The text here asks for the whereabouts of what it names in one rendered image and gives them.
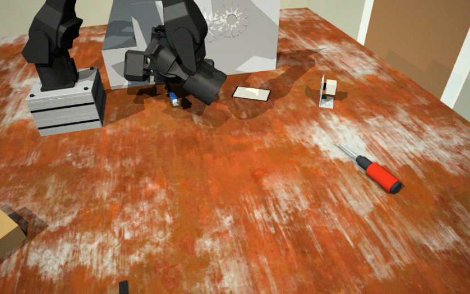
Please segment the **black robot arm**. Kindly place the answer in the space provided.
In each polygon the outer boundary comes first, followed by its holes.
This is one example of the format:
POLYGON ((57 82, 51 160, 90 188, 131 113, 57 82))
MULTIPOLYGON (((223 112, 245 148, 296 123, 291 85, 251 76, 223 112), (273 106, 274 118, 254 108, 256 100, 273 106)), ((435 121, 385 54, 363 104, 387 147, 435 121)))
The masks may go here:
MULTIPOLYGON (((76 17, 75 4, 76 0, 46 0, 31 23, 22 55, 35 64, 41 92, 73 88, 77 81, 68 52, 83 22, 76 17)), ((162 0, 162 4, 164 25, 152 27, 143 55, 155 63, 161 77, 182 78, 185 91, 210 105, 227 75, 203 60, 208 25, 194 0, 162 0)))

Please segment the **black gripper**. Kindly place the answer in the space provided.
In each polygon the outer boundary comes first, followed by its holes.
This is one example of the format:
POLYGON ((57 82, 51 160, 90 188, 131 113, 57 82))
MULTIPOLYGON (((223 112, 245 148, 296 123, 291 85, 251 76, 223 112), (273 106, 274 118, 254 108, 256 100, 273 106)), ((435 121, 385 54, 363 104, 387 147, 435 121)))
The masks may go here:
MULTIPOLYGON (((181 83, 182 78, 180 77, 174 80, 161 77, 156 71, 155 65, 148 64, 148 58, 144 56, 143 53, 144 51, 138 50, 128 50, 125 53, 124 78, 126 80, 145 82, 149 76, 157 76, 157 81, 160 82, 181 83), (156 72, 152 72, 151 70, 155 70, 156 72)), ((214 61, 212 59, 204 58, 203 60, 214 67, 214 61)))

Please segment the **red-handled screwdriver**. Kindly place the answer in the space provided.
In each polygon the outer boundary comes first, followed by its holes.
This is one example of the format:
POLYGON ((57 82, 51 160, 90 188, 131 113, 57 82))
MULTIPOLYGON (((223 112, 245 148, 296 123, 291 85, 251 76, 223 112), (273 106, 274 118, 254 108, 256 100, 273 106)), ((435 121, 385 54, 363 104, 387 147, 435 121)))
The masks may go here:
POLYGON ((366 157, 356 155, 342 143, 338 143, 343 149, 356 158, 356 162, 362 167, 366 174, 383 187, 387 192, 396 194, 402 187, 402 183, 391 173, 377 163, 373 163, 366 157))

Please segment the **white l-shaped bracket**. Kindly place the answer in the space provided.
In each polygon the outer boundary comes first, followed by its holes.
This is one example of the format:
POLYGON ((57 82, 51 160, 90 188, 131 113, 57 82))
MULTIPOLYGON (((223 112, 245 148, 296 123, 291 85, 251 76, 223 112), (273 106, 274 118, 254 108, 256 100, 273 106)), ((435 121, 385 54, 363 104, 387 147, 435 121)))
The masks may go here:
POLYGON ((322 96, 323 86, 324 86, 324 75, 323 75, 323 83, 322 83, 322 89, 321 89, 321 96, 320 96, 320 100, 319 100, 319 107, 331 108, 331 109, 333 109, 334 97, 322 96))

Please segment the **white panel with round cut-outs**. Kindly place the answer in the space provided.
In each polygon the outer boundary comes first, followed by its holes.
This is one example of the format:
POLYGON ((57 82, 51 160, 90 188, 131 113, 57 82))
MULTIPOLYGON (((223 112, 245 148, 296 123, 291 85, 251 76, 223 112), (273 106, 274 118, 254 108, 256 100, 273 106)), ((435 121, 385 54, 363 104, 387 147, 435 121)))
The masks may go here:
MULTIPOLYGON (((226 75, 276 69, 280 0, 194 0, 206 23, 205 58, 226 75)), ((130 4, 137 50, 164 25, 161 1, 130 4)))

